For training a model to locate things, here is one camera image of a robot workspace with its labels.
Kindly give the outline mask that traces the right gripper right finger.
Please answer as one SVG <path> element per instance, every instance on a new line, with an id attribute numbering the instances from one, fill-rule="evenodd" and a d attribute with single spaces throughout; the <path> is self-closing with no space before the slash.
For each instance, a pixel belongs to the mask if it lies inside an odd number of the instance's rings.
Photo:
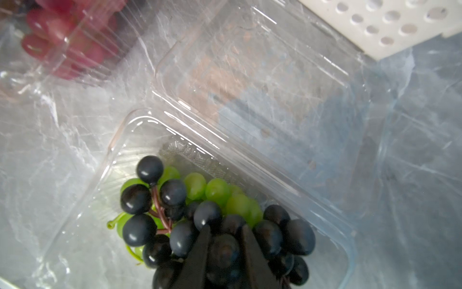
<path id="1" fill-rule="evenodd" d="M 241 229 L 240 244 L 244 262 L 242 289 L 279 289 L 279 282 L 269 268 L 248 225 L 244 225 Z"/>

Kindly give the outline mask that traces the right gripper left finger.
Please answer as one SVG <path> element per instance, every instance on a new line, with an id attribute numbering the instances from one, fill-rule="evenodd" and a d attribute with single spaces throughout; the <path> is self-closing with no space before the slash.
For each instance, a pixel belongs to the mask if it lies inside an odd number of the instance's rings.
<path id="1" fill-rule="evenodd" d="M 204 289 L 211 238 L 211 228 L 205 225 L 199 232 L 196 242 L 184 261 L 182 270 L 171 286 L 172 289 Z"/>

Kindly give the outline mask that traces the small black grape bunch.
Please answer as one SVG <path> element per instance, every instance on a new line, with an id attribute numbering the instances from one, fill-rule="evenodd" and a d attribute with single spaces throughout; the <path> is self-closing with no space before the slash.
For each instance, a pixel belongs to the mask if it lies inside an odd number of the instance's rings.
<path id="1" fill-rule="evenodd" d="M 145 214 L 152 213 L 152 203 L 157 208 L 157 217 L 170 229 L 163 209 L 179 207 L 186 202 L 186 186 L 177 179 L 165 183 L 158 193 L 156 185 L 165 167 L 157 156 L 143 157 L 137 164 L 135 178 L 142 179 L 149 189 L 137 185 L 120 194 L 121 213 L 134 215 L 123 228 L 126 249 L 137 261 L 154 269 L 154 289 L 171 289 L 199 232 L 209 225 L 212 238 L 204 288 L 241 289 L 244 280 L 241 229 L 248 225 L 243 217 L 236 214 L 225 217 L 217 203 L 202 201 L 193 211 L 193 222 L 180 221 L 170 237 L 156 233 L 154 220 Z M 263 219 L 251 230 L 280 289 L 304 285 L 310 277 L 305 257 L 316 245 L 312 226 L 305 220 L 292 218 L 279 204 L 269 205 L 262 211 Z"/>

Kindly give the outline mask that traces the small green grape bunch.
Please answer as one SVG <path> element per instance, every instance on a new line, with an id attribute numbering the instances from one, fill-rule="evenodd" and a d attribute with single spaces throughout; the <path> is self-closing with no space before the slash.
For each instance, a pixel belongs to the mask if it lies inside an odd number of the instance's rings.
<path id="1" fill-rule="evenodd" d="M 165 187 L 164 184 L 168 183 L 171 179 L 180 180 L 180 173 L 175 167 L 167 166 L 164 168 L 164 172 L 156 185 L 158 193 L 160 193 L 162 187 Z M 251 228 L 263 219 L 263 211 L 257 200 L 246 196 L 244 191 L 237 185 L 228 184 L 221 178 L 214 178 L 207 182 L 205 177 L 198 172 L 191 172 L 180 181 L 186 186 L 185 205 L 175 208 L 163 207 L 166 224 L 170 224 L 170 229 L 165 228 L 165 224 L 160 217 L 157 217 L 157 208 L 154 203 L 152 203 L 151 210 L 155 214 L 153 215 L 148 211 L 145 212 L 147 216 L 154 220 L 158 235 L 170 237 L 171 231 L 180 221 L 188 219 L 193 222 L 193 211 L 202 201 L 214 201 L 220 206 L 222 214 L 225 217 L 234 214 L 239 215 L 244 218 L 245 222 Z M 146 190 L 149 189 L 149 185 L 143 182 L 142 179 L 132 178 L 122 185 L 120 189 L 121 195 L 127 188 L 136 187 L 137 185 L 145 187 Z M 107 228 L 109 230 L 116 229 L 118 236 L 123 238 L 123 228 L 133 216 L 123 211 L 115 219 L 107 223 Z"/>

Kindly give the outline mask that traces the clear clamshell container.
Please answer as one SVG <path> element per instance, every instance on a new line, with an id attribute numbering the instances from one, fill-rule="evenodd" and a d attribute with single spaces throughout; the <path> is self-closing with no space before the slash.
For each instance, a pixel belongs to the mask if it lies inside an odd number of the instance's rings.
<path id="1" fill-rule="evenodd" d="M 1 99 L 53 82 L 99 85 L 154 21 L 160 1 L 2 1 Z"/>
<path id="2" fill-rule="evenodd" d="M 293 2 L 216 1 L 147 80 L 148 104 L 124 120 L 27 286 L 150 287 L 153 272 L 105 225 L 153 154 L 181 175 L 239 185 L 261 207 L 286 205 L 316 235 L 307 288 L 345 288 L 377 179 L 372 115 L 383 92 L 364 56 Z"/>

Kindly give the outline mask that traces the red grape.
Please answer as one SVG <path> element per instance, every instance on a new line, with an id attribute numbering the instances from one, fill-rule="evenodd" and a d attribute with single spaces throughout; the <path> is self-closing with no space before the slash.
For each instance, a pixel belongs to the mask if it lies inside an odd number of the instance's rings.
<path id="1" fill-rule="evenodd" d="M 114 58 L 121 51 L 117 15 L 126 1 L 38 1 L 26 14 L 31 33 L 24 51 L 53 76 L 71 80 Z"/>

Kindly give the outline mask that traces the white perforated plastic basket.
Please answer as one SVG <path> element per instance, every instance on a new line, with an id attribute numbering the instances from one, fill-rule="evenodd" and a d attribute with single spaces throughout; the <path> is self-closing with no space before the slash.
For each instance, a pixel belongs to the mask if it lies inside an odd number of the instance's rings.
<path id="1" fill-rule="evenodd" d="M 311 0 L 304 6 L 374 60 L 437 36 L 462 31 L 462 3 L 454 0 Z"/>

